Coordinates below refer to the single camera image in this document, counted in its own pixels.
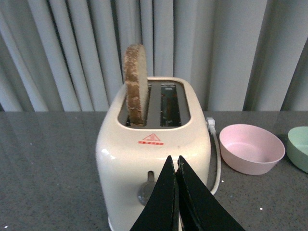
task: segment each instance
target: pink bowl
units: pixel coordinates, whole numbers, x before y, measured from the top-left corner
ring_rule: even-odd
[[[227,126],[219,138],[224,161],[234,170],[248,175],[267,173],[285,153],[283,143],[274,134],[252,125]]]

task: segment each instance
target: green bowl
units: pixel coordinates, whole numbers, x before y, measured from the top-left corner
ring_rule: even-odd
[[[308,127],[296,127],[289,131],[287,155],[293,164],[308,173]]]

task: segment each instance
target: red warning label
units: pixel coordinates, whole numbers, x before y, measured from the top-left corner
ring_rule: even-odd
[[[138,141],[138,143],[141,144],[153,144],[153,145],[164,145],[164,143],[162,142],[157,142],[160,141],[160,139],[158,138],[158,136],[156,136],[154,133],[145,137],[143,139],[143,141]]]
[[[143,139],[144,141],[160,141],[160,139],[153,133],[146,138]]]

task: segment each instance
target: bread crust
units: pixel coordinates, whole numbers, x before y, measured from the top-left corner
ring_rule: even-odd
[[[148,98],[145,49],[141,44],[130,45],[124,55],[126,105],[131,126],[144,126]]]

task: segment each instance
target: warning triangle symbol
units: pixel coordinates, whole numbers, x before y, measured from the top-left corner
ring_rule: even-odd
[[[144,141],[160,141],[160,139],[153,133],[146,138],[143,139]]]

